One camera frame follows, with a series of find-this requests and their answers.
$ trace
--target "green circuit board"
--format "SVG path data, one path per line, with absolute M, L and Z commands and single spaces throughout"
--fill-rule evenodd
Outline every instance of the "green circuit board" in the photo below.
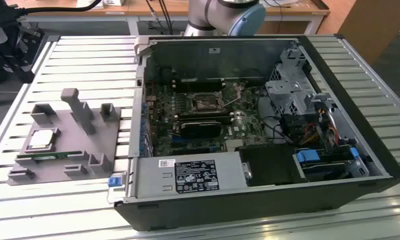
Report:
M 215 92 L 176 92 L 168 85 L 147 86 L 150 124 L 154 131 L 155 156 L 227 152 L 226 142 L 242 140 L 243 145 L 270 142 L 258 117 L 258 87 L 244 88 L 236 80 Z M 184 139 L 179 134 L 176 115 L 228 113 L 231 122 L 222 125 L 218 137 Z

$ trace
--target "blue latch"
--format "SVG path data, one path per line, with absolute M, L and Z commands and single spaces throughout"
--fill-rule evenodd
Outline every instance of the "blue latch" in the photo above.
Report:
M 123 185 L 123 177 L 122 176 L 112 176 L 108 178 L 108 187 L 120 187 Z
M 296 158 L 300 163 L 320 161 L 320 157 L 316 150 L 302 150 L 296 153 Z
M 361 156 L 359 151 L 355 147 L 350 148 L 350 152 L 355 159 Z

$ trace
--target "motherboard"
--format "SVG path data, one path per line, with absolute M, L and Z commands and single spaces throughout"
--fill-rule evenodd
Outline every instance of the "motherboard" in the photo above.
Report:
M 150 82 L 146 114 L 154 156 L 234 152 L 268 143 L 258 114 L 263 86 L 235 78 Z

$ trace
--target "power supply label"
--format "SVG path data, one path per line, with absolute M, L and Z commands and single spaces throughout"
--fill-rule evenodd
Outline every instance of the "power supply label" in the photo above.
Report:
M 176 162 L 175 181 L 179 194 L 219 190 L 215 160 Z

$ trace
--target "slotted metal surface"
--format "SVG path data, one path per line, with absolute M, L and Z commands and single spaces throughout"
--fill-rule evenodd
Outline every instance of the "slotted metal surface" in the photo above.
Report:
M 400 162 L 399 99 L 340 40 L 332 36 L 310 39 L 334 65 L 338 79 Z M 8 186 L 8 172 L 34 122 L 28 113 L 36 103 L 68 109 L 59 101 L 63 88 L 78 87 L 91 108 L 102 103 L 123 108 L 115 172 L 128 167 L 136 70 L 134 40 L 131 36 L 67 36 L 47 46 L 35 82 L 20 106 L 16 105 L 0 141 L 0 239 L 400 239 L 400 184 L 338 210 L 152 232 L 136 232 L 115 212 L 108 203 L 107 179 Z M 318 75 L 315 78 L 326 92 Z

